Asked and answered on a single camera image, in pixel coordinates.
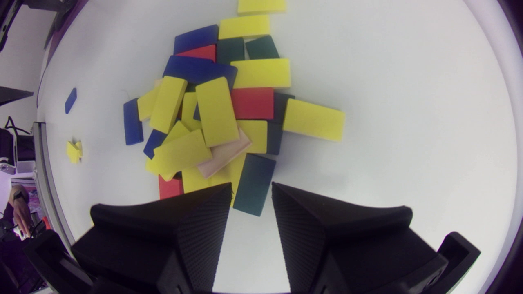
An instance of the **white table surface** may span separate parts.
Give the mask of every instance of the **white table surface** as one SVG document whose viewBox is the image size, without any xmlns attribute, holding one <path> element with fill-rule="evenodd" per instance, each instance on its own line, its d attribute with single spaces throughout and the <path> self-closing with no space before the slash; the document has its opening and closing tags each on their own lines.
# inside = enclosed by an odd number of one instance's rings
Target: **white table surface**
<svg viewBox="0 0 523 294">
<path fill-rule="evenodd" d="M 235 0 L 91 0 L 71 25 L 46 70 L 38 119 L 75 238 L 96 203 L 158 198 L 145 143 L 125 145 L 122 104 L 161 77 L 176 35 L 235 9 Z M 288 0 L 270 19 L 291 60 L 286 92 L 346 113 L 342 143 L 285 133 L 273 180 L 359 205 L 407 205 L 434 249 L 460 232 L 482 254 L 454 292 L 481 292 L 519 223 L 517 145 L 506 80 L 465 2 Z M 84 147 L 78 165 L 66 155 L 72 138 Z M 270 193 L 261 217 L 231 210 L 214 291 L 289 291 Z"/>
</svg>

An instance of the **small blue block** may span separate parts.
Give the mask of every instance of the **small blue block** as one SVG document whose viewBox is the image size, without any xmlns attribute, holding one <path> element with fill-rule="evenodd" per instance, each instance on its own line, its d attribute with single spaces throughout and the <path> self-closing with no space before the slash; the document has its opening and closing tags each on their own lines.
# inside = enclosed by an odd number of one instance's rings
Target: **small blue block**
<svg viewBox="0 0 523 294">
<path fill-rule="evenodd" d="M 213 63 L 212 60 L 203 58 L 171 55 L 163 76 L 183 78 L 197 85 L 224 76 L 231 90 L 237 73 L 238 69 L 228 64 Z"/>
<path fill-rule="evenodd" d="M 69 111 L 71 111 L 71 107 L 73 107 L 73 104 L 75 101 L 76 101 L 76 88 L 73 88 L 73 90 L 69 94 L 69 97 L 67 97 L 67 100 L 65 101 L 65 114 L 68 114 Z"/>
<path fill-rule="evenodd" d="M 267 124 L 267 154 L 280 154 L 281 137 L 283 135 L 282 125 L 277 123 Z"/>
<path fill-rule="evenodd" d="M 247 153 L 233 208 L 261 216 L 276 161 Z"/>
<path fill-rule="evenodd" d="M 147 155 L 147 157 L 149 157 L 150 159 L 153 159 L 154 149 L 162 145 L 163 141 L 165 140 L 165 137 L 167 137 L 167 134 L 164 134 L 157 130 L 153 130 L 151 132 L 151 135 L 149 136 L 149 139 L 147 140 L 147 143 L 145 144 L 143 153 L 145 153 L 145 155 Z"/>
<path fill-rule="evenodd" d="M 126 131 L 126 145 L 143 142 L 142 122 L 138 117 L 138 98 L 123 104 L 123 126 Z"/>
<path fill-rule="evenodd" d="M 294 95 L 274 92 L 274 118 L 268 120 L 270 123 L 283 124 L 287 100 L 294 99 Z"/>
<path fill-rule="evenodd" d="M 218 43 L 218 25 L 200 28 L 174 38 L 174 54 Z"/>
</svg>

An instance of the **pile of blocks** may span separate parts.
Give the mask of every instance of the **pile of blocks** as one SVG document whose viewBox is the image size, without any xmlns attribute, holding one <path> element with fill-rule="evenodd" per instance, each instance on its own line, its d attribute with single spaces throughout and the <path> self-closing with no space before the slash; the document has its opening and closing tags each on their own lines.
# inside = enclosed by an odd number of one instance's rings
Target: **pile of blocks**
<svg viewBox="0 0 523 294">
<path fill-rule="evenodd" d="M 144 141 L 143 121 L 153 129 L 144 153 L 161 199 L 231 182 L 232 207 L 260 216 L 276 166 L 260 154 L 278 155 L 283 131 L 341 141 L 343 112 L 275 91 L 291 86 L 290 62 L 266 13 L 285 9 L 239 0 L 246 16 L 176 36 L 163 78 L 124 104 L 127 145 Z"/>
</svg>

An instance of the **small yellow block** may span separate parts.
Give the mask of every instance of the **small yellow block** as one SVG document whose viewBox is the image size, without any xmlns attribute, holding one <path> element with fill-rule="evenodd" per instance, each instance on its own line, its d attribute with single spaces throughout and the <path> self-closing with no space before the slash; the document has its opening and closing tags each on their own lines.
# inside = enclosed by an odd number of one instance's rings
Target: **small yellow block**
<svg viewBox="0 0 523 294">
<path fill-rule="evenodd" d="M 184 193 L 205 189 L 211 186 L 210 178 L 204 178 L 197 167 L 190 167 L 182 170 L 181 180 L 184 184 Z"/>
<path fill-rule="evenodd" d="M 222 145 L 240 138 L 225 77 L 196 86 L 196 97 L 207 147 Z"/>
<path fill-rule="evenodd" d="M 181 121 L 178 121 L 174 124 L 174 127 L 170 130 L 167 137 L 165 137 L 165 140 L 163 141 L 162 145 L 167 144 L 180 137 L 183 137 L 188 133 L 190 133 L 190 131 L 185 127 L 185 125 Z"/>
<path fill-rule="evenodd" d="M 140 121 L 144 121 L 151 117 L 151 113 L 153 113 L 154 103 L 156 102 L 156 98 L 158 97 L 158 90 L 160 90 L 160 88 L 155 87 L 147 94 L 138 98 L 138 117 Z"/>
<path fill-rule="evenodd" d="M 344 124 L 345 113 L 342 111 L 289 99 L 283 130 L 340 142 Z"/>
<path fill-rule="evenodd" d="M 236 190 L 238 190 L 238 184 L 240 183 L 240 177 L 242 176 L 243 164 L 245 163 L 246 153 L 238 155 L 233 161 L 222 168 L 220 171 L 212 175 L 209 179 L 211 180 L 211 186 L 216 186 L 223 183 L 232 183 L 232 201 L 231 207 L 234 204 L 234 197 L 236 197 Z"/>
<path fill-rule="evenodd" d="M 285 10 L 285 0 L 238 0 L 239 15 L 282 13 Z"/>
<path fill-rule="evenodd" d="M 181 121 L 190 131 L 201 129 L 201 121 L 193 118 L 197 102 L 196 93 L 185 93 L 183 106 L 181 108 Z"/>
<path fill-rule="evenodd" d="M 267 121 L 237 120 L 238 126 L 245 132 L 252 145 L 244 152 L 267 153 Z"/>
<path fill-rule="evenodd" d="M 84 152 L 82 151 L 82 142 L 81 141 L 78 141 L 76 144 L 74 144 L 76 146 L 76 148 L 78 149 L 79 151 L 79 155 L 80 157 L 84 156 Z"/>
<path fill-rule="evenodd" d="M 186 87 L 187 81 L 184 79 L 171 76 L 163 78 L 149 122 L 151 128 L 169 134 L 178 115 Z"/>
<path fill-rule="evenodd" d="M 145 169 L 153 175 L 158 175 L 158 167 L 154 164 L 153 160 L 147 157 L 147 162 L 145 163 Z"/>
<path fill-rule="evenodd" d="M 270 34 L 268 15 L 251 15 L 222 19 L 218 39 L 257 38 Z"/>
<path fill-rule="evenodd" d="M 166 180 L 182 169 L 196 166 L 212 159 L 211 150 L 205 146 L 201 130 L 162 144 L 154 149 L 152 165 Z"/>
<path fill-rule="evenodd" d="M 238 68 L 233 88 L 288 88 L 291 65 L 288 59 L 254 59 L 231 62 Z"/>
<path fill-rule="evenodd" d="M 72 163 L 80 161 L 80 151 L 71 141 L 67 141 L 67 155 Z"/>
</svg>

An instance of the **black watch strap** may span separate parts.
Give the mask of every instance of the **black watch strap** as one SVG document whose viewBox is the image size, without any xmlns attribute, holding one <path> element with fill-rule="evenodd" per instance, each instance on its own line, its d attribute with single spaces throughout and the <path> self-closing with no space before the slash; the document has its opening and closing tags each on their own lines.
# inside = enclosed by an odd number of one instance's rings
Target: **black watch strap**
<svg viewBox="0 0 523 294">
<path fill-rule="evenodd" d="M 24 198 L 24 193 L 22 193 L 22 191 L 18 191 L 13 195 L 13 200 L 16 200 L 18 198 Z"/>
</svg>

